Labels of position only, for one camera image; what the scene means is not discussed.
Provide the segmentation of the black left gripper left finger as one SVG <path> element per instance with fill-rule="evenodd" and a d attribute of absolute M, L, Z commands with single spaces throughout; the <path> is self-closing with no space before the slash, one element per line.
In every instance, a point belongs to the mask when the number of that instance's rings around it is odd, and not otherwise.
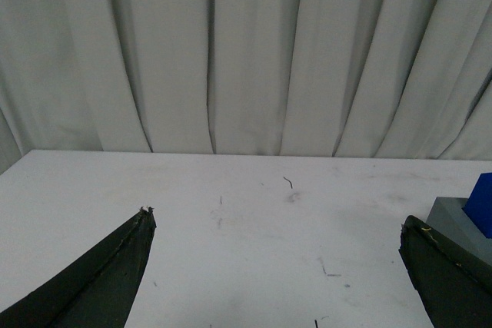
<path fill-rule="evenodd" d="M 1 313 L 3 327 L 123 327 L 148 264 L 151 207 Z"/>

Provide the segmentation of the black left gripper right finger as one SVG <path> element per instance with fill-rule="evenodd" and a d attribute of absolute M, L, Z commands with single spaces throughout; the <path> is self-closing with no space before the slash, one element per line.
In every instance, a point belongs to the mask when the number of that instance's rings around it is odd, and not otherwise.
<path fill-rule="evenodd" d="M 490 264 L 413 215 L 399 254 L 433 326 L 491 326 Z"/>

